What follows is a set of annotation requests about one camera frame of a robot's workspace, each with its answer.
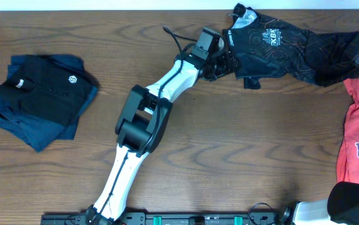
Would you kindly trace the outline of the black orange-patterned jersey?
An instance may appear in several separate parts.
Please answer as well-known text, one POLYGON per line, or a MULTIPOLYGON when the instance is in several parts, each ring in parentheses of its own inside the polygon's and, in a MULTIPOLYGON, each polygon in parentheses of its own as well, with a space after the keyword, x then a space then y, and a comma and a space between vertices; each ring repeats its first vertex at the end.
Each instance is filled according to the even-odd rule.
POLYGON ((359 31, 317 34, 238 3, 223 35, 246 89, 286 74, 317 86, 359 78, 359 31))

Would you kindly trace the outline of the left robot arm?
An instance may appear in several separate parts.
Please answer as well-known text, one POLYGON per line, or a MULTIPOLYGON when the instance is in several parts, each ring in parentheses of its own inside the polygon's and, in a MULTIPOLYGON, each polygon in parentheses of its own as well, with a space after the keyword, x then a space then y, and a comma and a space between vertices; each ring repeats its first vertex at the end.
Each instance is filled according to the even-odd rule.
POLYGON ((118 118, 116 158, 98 200, 86 211, 86 224, 114 224, 144 159, 159 145, 174 101, 198 79, 214 81, 238 66, 228 50, 194 48, 177 55, 172 68, 147 87, 134 86, 118 118))

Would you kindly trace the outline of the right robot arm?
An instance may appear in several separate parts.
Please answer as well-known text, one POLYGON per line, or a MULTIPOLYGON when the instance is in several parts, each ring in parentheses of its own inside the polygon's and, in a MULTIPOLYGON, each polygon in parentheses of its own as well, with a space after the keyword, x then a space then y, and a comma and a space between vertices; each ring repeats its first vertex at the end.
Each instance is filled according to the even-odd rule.
POLYGON ((317 84, 343 81, 353 103, 338 153, 337 184, 329 197, 287 206, 278 224, 359 224, 359 32, 312 34, 305 57, 317 72, 317 84))

